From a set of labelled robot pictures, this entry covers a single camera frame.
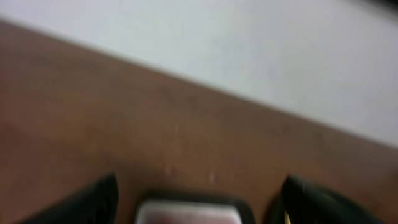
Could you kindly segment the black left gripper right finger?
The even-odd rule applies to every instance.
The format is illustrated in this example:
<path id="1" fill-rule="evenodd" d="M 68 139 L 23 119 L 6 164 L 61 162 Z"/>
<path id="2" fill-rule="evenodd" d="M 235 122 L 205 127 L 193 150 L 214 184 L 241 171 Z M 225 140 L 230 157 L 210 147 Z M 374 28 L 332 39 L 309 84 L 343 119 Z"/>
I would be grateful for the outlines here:
<path id="1" fill-rule="evenodd" d="M 270 224 L 382 224 L 352 200 L 288 175 L 270 204 Z"/>

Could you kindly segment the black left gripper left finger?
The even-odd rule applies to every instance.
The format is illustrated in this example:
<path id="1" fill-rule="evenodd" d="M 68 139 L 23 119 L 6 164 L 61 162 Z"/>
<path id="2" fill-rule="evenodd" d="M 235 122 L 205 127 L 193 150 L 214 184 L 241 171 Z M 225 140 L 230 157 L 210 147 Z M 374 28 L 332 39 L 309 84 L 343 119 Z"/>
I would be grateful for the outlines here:
<path id="1" fill-rule="evenodd" d="M 116 175 L 110 173 L 21 223 L 113 224 L 118 200 Z"/>

